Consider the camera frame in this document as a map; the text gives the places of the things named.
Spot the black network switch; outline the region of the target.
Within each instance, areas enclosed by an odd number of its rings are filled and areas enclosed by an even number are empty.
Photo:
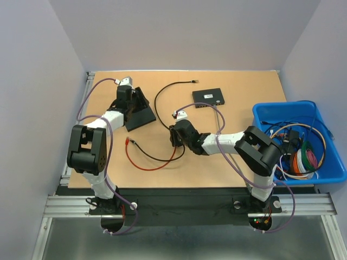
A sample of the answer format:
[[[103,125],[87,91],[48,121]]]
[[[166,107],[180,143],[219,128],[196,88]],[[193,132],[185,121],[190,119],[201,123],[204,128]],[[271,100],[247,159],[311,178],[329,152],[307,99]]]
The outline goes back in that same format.
[[[201,103],[206,103],[211,106],[224,105],[225,100],[220,88],[196,90],[192,92],[192,98],[195,104],[195,108],[206,107]]]

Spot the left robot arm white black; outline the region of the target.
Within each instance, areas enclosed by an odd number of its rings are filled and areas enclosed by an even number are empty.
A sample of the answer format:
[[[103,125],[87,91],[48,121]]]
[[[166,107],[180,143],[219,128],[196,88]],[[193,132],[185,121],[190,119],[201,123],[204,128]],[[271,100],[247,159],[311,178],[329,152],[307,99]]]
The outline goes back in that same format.
[[[120,194],[107,174],[113,147],[113,132],[127,127],[133,118],[149,109],[149,101],[140,87],[118,83],[116,99],[103,115],[90,115],[95,120],[72,128],[68,153],[68,167],[80,173],[89,182],[95,199],[89,203],[102,206],[108,213],[120,209]]]

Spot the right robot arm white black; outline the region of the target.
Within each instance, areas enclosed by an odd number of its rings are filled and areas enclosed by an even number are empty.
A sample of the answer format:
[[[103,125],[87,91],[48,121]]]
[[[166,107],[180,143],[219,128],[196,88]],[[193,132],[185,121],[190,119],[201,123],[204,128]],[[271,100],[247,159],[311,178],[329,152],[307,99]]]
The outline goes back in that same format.
[[[177,121],[169,127],[172,144],[186,146],[196,155],[238,154],[254,172],[250,207],[262,211],[269,206],[274,172],[282,155],[279,145],[255,126],[234,134],[199,133],[189,120]]]

